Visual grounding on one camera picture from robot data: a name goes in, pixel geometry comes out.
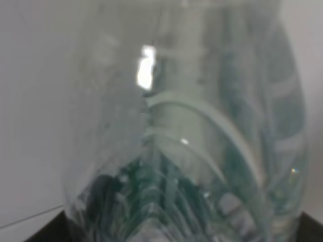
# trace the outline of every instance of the plastic bottle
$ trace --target plastic bottle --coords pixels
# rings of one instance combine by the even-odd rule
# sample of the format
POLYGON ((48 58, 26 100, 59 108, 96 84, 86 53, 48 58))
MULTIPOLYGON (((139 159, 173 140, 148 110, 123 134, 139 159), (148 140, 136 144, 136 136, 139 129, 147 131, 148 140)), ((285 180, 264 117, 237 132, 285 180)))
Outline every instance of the plastic bottle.
POLYGON ((305 114, 279 5, 91 2, 71 65, 75 241, 292 241, 305 114))

